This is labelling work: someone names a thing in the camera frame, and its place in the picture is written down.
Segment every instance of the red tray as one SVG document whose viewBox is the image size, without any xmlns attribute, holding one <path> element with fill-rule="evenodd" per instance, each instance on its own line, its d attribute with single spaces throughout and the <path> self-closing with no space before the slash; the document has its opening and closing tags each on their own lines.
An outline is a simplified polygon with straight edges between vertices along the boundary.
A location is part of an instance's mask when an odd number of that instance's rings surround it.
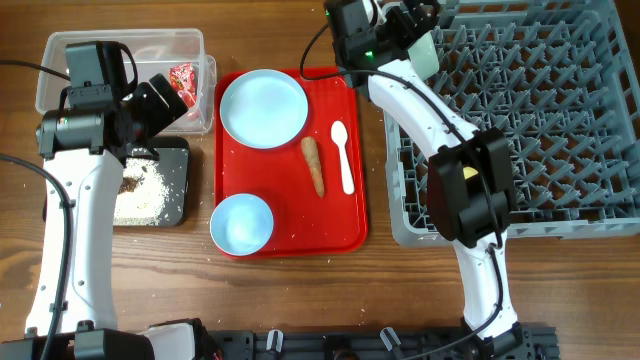
<svg viewBox="0 0 640 360">
<path fill-rule="evenodd" d="M 310 76 L 337 69 L 310 68 Z M 220 100 L 227 87 L 245 72 L 225 76 L 216 86 L 214 204 L 238 193 L 263 199 L 273 212 L 274 230 L 265 247 L 250 256 L 269 258 L 343 253 L 357 249 L 367 237 L 367 211 L 360 152 L 356 95 L 344 79 L 306 81 L 298 70 L 281 70 L 304 89 L 309 101 L 307 122 L 298 136 L 275 149 L 256 150 L 236 142 L 220 121 Z M 331 141 L 331 125 L 344 123 L 349 133 L 347 156 L 355 193 L 342 191 L 338 147 Z M 300 140 L 313 136 L 318 144 L 325 195 L 313 187 Z"/>
</svg>

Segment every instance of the clear plastic box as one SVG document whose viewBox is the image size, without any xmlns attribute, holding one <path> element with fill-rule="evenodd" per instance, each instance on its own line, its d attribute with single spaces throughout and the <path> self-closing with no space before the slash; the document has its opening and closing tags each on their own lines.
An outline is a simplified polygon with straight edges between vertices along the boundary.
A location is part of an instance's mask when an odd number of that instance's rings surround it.
<svg viewBox="0 0 640 360">
<path fill-rule="evenodd" d="M 216 62 L 204 51 L 204 37 L 198 29 L 97 30 L 56 32 L 49 36 L 42 66 L 62 73 L 67 71 L 65 47 L 68 44 L 105 40 L 121 42 L 131 50 L 138 67 L 138 81 L 148 81 L 155 74 L 169 75 L 171 67 L 191 63 L 196 69 L 197 101 L 189 112 L 176 120 L 164 133 L 204 134 L 211 130 L 214 116 L 213 96 L 216 85 Z M 127 78 L 133 77 L 130 61 L 124 56 Z M 44 114 L 56 109 L 60 91 L 68 82 L 40 73 L 36 93 L 36 110 Z"/>
</svg>

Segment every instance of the plastic container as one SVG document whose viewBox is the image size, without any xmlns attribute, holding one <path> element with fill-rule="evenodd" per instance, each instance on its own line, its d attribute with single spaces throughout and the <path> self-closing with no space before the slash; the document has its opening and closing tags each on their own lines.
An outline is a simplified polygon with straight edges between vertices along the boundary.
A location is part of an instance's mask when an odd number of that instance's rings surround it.
<svg viewBox="0 0 640 360">
<path fill-rule="evenodd" d="M 198 29 L 97 30 L 57 32 L 49 36 L 42 66 L 62 73 L 67 70 L 65 46 L 68 44 L 109 40 L 121 42 L 131 50 L 138 67 L 139 82 L 157 73 L 168 78 L 171 67 L 191 63 L 197 74 L 197 101 L 187 114 L 176 120 L 164 133 L 204 134 L 213 124 L 213 96 L 216 85 L 216 62 L 204 50 L 204 38 Z M 123 56 L 127 78 L 131 79 L 131 63 Z M 60 91 L 68 82 L 40 73 L 36 93 L 36 110 L 41 114 L 57 109 Z"/>
<path fill-rule="evenodd" d="M 640 233 L 640 90 L 613 1 L 441 3 L 440 72 L 428 83 L 509 138 L 518 200 L 509 237 Z M 424 156 L 389 116 L 385 129 L 395 240 L 447 244 L 426 207 Z"/>
</svg>

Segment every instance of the light blue bowl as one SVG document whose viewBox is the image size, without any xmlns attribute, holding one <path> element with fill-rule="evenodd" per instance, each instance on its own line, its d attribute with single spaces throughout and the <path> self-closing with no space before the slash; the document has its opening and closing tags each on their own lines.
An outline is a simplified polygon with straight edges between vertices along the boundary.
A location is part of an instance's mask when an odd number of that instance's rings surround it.
<svg viewBox="0 0 640 360">
<path fill-rule="evenodd" d="M 224 199 L 211 215 L 213 242 L 229 255 L 255 253 L 269 241 L 273 232 L 273 213 L 269 205 L 251 194 Z"/>
</svg>

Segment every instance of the light blue plate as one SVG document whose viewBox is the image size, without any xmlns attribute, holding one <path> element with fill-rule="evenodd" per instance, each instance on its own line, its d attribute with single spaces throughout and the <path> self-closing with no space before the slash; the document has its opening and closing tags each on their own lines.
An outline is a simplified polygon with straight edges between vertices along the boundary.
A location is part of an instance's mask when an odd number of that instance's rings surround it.
<svg viewBox="0 0 640 360">
<path fill-rule="evenodd" d="M 307 96 L 292 77 L 256 70 L 237 79 L 220 101 L 222 126 L 242 145 L 270 149 L 291 141 L 307 121 Z"/>
</svg>

